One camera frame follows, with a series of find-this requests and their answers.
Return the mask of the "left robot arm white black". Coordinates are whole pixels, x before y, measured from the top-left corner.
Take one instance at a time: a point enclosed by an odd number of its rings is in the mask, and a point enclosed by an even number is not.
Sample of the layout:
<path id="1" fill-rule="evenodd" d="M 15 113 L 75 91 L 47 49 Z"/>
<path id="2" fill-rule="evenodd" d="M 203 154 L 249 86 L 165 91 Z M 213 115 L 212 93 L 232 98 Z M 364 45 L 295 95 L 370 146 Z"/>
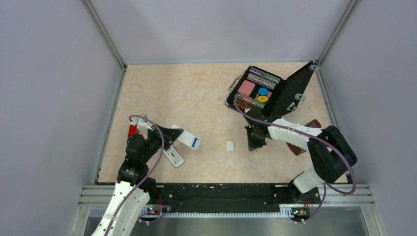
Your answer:
<path id="1" fill-rule="evenodd" d="M 147 162 L 157 152 L 169 148 L 184 132 L 181 128 L 159 125 L 139 127 L 132 122 L 128 130 L 126 155 L 119 171 L 110 202 L 94 236 L 128 236 L 142 209 L 157 199 L 156 181 L 149 177 Z"/>

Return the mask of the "blue battery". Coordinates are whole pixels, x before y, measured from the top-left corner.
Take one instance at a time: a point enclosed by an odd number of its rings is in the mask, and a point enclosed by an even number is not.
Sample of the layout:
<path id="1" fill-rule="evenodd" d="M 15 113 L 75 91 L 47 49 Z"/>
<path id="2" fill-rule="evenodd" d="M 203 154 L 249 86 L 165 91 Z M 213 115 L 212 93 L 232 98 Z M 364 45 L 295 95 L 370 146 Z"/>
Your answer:
<path id="1" fill-rule="evenodd" d="M 195 137 L 195 138 L 194 138 L 194 140 L 193 140 L 193 142 L 192 142 L 191 147 L 192 147 L 193 149 L 197 149 L 197 148 L 198 148 L 198 146 L 199 146 L 199 143 L 200 143 L 200 139 L 199 139 L 199 138 L 197 138 L 197 137 Z"/>

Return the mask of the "white battery cover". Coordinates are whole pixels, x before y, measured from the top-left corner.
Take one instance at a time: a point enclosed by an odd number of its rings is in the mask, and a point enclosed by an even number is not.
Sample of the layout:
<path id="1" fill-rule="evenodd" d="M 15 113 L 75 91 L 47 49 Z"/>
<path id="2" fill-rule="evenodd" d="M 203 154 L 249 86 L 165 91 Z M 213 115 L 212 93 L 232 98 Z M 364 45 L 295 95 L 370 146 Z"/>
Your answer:
<path id="1" fill-rule="evenodd" d="M 227 151 L 234 151 L 235 150 L 235 145 L 233 141 L 227 141 L 226 142 L 226 150 Z"/>

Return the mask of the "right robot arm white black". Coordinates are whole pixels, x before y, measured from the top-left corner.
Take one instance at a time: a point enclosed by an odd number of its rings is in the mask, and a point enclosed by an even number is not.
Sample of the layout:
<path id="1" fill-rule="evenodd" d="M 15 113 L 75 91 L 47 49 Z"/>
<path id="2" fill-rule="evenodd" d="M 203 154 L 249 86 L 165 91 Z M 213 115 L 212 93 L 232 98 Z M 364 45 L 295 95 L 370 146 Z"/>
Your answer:
<path id="1" fill-rule="evenodd" d="M 248 149 L 253 151 L 267 144 L 266 140 L 281 140 L 309 153 L 312 166 L 289 183 L 288 195 L 295 203 L 308 197 L 308 191 L 320 184 L 330 184 L 346 172 L 351 172 L 357 156 L 335 126 L 325 129 L 291 123 L 284 118 L 265 117 L 258 109 L 245 109 Z"/>

